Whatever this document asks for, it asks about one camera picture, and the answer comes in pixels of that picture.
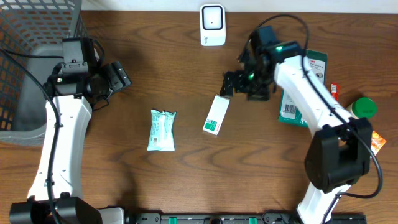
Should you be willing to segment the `light teal wipes packet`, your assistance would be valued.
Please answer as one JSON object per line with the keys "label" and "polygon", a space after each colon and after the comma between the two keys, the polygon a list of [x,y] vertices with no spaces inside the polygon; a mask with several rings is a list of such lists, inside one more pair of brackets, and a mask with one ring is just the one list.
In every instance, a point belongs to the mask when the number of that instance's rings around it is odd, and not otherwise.
{"label": "light teal wipes packet", "polygon": [[148,151],[174,151],[173,125],[176,112],[151,110]]}

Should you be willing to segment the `white green carton box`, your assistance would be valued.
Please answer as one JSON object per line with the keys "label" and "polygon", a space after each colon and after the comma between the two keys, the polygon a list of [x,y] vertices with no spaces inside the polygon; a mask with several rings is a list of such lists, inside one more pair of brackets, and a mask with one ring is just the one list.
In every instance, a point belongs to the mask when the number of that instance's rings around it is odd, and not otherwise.
{"label": "white green carton box", "polygon": [[216,95],[211,104],[208,116],[203,125],[203,130],[210,134],[218,135],[226,112],[228,110],[230,99]]}

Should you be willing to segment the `orange red stick sachet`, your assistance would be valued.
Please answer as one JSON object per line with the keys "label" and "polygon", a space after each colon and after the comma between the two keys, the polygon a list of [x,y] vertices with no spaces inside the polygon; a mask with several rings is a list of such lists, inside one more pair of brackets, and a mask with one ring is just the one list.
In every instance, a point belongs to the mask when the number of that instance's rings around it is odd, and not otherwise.
{"label": "orange red stick sachet", "polygon": [[340,95],[340,85],[337,83],[331,83],[331,95],[332,97],[338,101]]}

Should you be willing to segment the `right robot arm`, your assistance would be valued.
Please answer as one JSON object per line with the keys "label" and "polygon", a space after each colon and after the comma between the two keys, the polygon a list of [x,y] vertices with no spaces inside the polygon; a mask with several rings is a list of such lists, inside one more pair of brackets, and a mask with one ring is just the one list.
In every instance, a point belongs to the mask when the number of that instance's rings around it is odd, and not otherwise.
{"label": "right robot arm", "polygon": [[269,85],[275,84],[291,97],[312,135],[304,160],[310,185],[295,220],[326,223],[339,199],[350,196],[348,189],[369,172],[371,123],[345,110],[315,75],[306,48],[280,42],[271,26],[250,34],[239,61],[243,69],[224,74],[220,95],[245,93],[250,100],[267,101]]}

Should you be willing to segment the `orange small box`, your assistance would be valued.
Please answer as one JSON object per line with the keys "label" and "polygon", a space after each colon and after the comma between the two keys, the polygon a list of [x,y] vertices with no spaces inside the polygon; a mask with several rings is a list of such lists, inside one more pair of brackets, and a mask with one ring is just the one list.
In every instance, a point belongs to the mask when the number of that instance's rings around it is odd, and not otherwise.
{"label": "orange small box", "polygon": [[385,143],[386,140],[377,132],[373,131],[371,138],[371,150],[375,155],[381,150]]}

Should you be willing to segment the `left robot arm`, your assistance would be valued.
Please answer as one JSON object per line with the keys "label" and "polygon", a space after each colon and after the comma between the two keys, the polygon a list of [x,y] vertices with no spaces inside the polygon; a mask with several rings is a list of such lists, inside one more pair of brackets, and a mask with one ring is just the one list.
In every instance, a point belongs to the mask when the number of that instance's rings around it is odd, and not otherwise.
{"label": "left robot arm", "polygon": [[83,200],[81,162],[95,104],[131,80],[119,62],[104,65],[89,37],[62,41],[62,62],[44,84],[27,72],[46,99],[45,137],[37,174],[25,202],[13,203],[11,223],[134,223],[122,207],[95,208]]}

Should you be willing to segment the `green white package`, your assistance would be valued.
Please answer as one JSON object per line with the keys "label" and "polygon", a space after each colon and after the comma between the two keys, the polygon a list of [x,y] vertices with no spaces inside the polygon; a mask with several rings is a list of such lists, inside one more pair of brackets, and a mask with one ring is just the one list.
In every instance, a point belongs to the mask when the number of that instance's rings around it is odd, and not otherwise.
{"label": "green white package", "polygon": [[[325,84],[328,54],[314,50],[307,50],[307,55],[314,74],[322,84]],[[285,91],[282,92],[279,111],[279,122],[304,128],[308,127],[301,112],[297,109],[297,106]]]}

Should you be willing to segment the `green lid jar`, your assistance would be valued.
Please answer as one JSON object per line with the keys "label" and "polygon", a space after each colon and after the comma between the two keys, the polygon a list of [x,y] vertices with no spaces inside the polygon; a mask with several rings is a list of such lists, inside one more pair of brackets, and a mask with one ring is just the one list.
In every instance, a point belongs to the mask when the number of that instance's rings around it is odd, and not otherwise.
{"label": "green lid jar", "polygon": [[347,108],[354,118],[372,118],[377,113],[377,106],[376,103],[368,98],[368,97],[361,97],[357,99],[355,102],[350,104]]}

